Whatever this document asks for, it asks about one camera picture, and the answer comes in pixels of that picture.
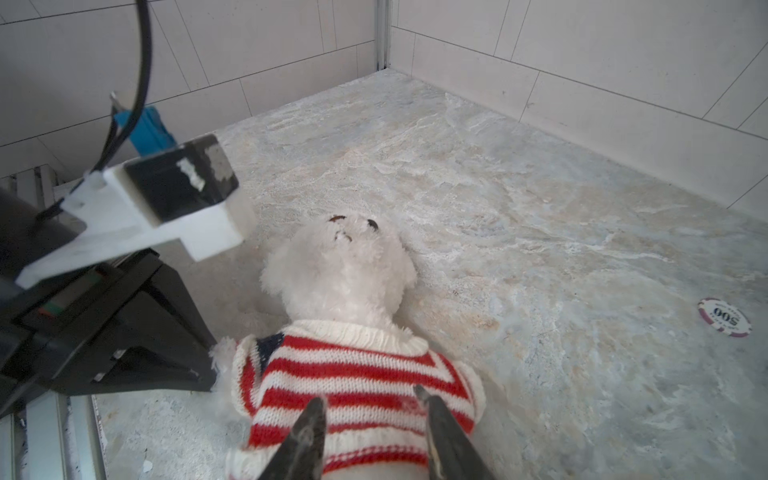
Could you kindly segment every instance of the teddy bear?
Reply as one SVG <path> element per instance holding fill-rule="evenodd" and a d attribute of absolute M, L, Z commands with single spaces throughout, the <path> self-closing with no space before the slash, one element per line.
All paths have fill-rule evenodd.
<path fill-rule="evenodd" d="M 414 386 L 440 396 L 467 434 L 485 394 L 471 367 L 392 321 L 415 282 L 394 225 L 357 213 L 316 219 L 267 257 L 262 287 L 290 324 L 213 352 L 214 388 L 251 422 L 247 444 L 227 455 L 226 478 L 257 480 L 314 397 L 326 404 L 323 478 L 429 477 Z"/>

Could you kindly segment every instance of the striped sweater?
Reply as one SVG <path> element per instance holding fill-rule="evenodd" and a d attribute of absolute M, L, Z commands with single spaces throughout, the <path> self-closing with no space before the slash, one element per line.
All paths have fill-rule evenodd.
<path fill-rule="evenodd" d="M 300 320 L 237 346 L 233 399 L 252 419 L 247 445 L 227 456 L 227 477 L 255 480 L 313 397 L 326 400 L 323 474 L 381 462 L 427 465 L 425 411 L 413 386 L 438 394 L 468 434 L 485 394 L 467 365 L 409 331 Z"/>

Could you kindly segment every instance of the white tile wall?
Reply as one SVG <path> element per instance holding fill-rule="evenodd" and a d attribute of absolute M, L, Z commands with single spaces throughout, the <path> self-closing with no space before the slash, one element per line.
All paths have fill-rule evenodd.
<path fill-rule="evenodd" d="M 763 178 L 731 208 L 768 222 L 768 178 Z"/>
<path fill-rule="evenodd" d="M 365 77 L 376 71 L 376 42 L 357 45 L 357 76 Z"/>
<path fill-rule="evenodd" d="M 766 41 L 765 0 L 534 0 L 512 60 L 700 118 Z"/>
<path fill-rule="evenodd" d="M 390 0 L 389 2 L 389 8 L 392 11 L 392 14 L 390 16 L 390 22 L 393 27 L 397 26 L 397 18 L 400 13 L 400 0 Z"/>
<path fill-rule="evenodd" d="M 398 27 L 493 55 L 508 0 L 400 0 Z"/>
<path fill-rule="evenodd" d="M 498 35 L 498 43 L 493 54 L 495 57 L 505 60 L 512 58 L 520 35 L 520 27 L 523 25 L 523 18 L 530 3 L 531 0 L 509 0 L 502 31 Z"/>
<path fill-rule="evenodd" d="M 320 30 L 323 31 L 323 51 L 336 50 L 336 22 L 333 20 L 333 0 L 317 0 Z"/>
<path fill-rule="evenodd" d="M 750 117 L 744 121 L 744 124 L 739 130 L 768 138 L 768 99 L 763 101 L 757 110 L 755 110 L 755 113 L 751 114 Z"/>
<path fill-rule="evenodd" d="M 537 71 L 416 36 L 413 76 L 492 110 L 520 118 Z"/>
<path fill-rule="evenodd" d="M 345 48 L 376 36 L 376 0 L 333 0 L 336 47 Z"/>
<path fill-rule="evenodd" d="M 211 84 L 323 53 L 317 0 L 178 5 Z"/>
<path fill-rule="evenodd" d="M 415 37 L 410 31 L 395 27 L 389 29 L 389 67 L 411 74 Z"/>
<path fill-rule="evenodd" d="M 40 15 L 29 0 L 0 0 L 0 16 L 6 22 L 19 22 Z"/>
<path fill-rule="evenodd" d="M 131 0 L 30 0 L 38 13 L 45 17 L 48 15 L 61 15 L 62 13 L 83 12 L 94 8 L 116 7 L 130 5 Z"/>
<path fill-rule="evenodd" d="M 157 21 L 153 32 L 149 101 L 188 91 Z M 124 6 L 9 23 L 0 58 L 0 144 L 103 117 L 111 90 L 135 89 L 136 13 Z"/>
<path fill-rule="evenodd" d="M 109 117 L 99 118 L 41 135 L 39 139 L 72 175 L 81 177 L 94 166 L 101 155 L 104 139 L 109 132 L 109 123 Z M 126 141 L 115 154 L 112 164 L 136 156 L 136 149 L 130 141 Z"/>
<path fill-rule="evenodd" d="M 207 87 L 208 78 L 192 45 L 192 39 L 181 18 L 176 0 L 159 0 L 152 2 L 151 6 L 189 88 L 197 90 Z"/>
<path fill-rule="evenodd" d="M 72 177 L 70 171 L 37 138 L 0 147 L 0 177 L 46 164 L 63 178 Z"/>
<path fill-rule="evenodd" d="M 522 121 L 724 206 L 768 174 L 768 141 L 540 73 Z"/>
<path fill-rule="evenodd" d="M 238 80 L 168 98 L 154 104 L 168 131 L 179 143 L 250 116 Z M 109 118 L 99 118 L 40 136 L 40 141 L 76 177 L 93 167 L 104 146 Z M 130 141 L 111 164 L 137 156 Z"/>
<path fill-rule="evenodd" d="M 738 128 L 768 98 L 768 45 L 704 117 L 718 124 Z"/>
<path fill-rule="evenodd" d="M 259 114 L 357 78 L 357 49 L 348 47 L 241 79 L 251 112 Z"/>
<path fill-rule="evenodd" d="M 168 98 L 154 106 L 179 143 L 250 117 L 239 80 Z"/>

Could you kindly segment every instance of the blue tape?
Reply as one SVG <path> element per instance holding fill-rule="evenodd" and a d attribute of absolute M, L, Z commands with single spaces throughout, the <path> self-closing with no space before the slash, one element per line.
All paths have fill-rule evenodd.
<path fill-rule="evenodd" d="M 115 114 L 114 120 L 122 128 L 130 115 L 130 111 L 120 111 Z M 166 130 L 155 107 L 144 107 L 136 128 L 131 132 L 130 139 L 141 157 L 176 146 L 176 139 Z"/>

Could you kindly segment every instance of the gray stone floor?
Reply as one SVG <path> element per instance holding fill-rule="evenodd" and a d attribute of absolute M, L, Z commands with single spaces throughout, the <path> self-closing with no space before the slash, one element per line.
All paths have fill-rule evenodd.
<path fill-rule="evenodd" d="M 394 71 L 217 134 L 260 227 L 201 263 L 161 248 L 215 336 L 285 322 L 260 269 L 303 218 L 388 214 L 420 275 L 399 321 L 482 374 L 499 478 L 765 478 L 768 225 Z M 98 401 L 112 480 L 223 478 L 246 432 L 206 394 Z"/>

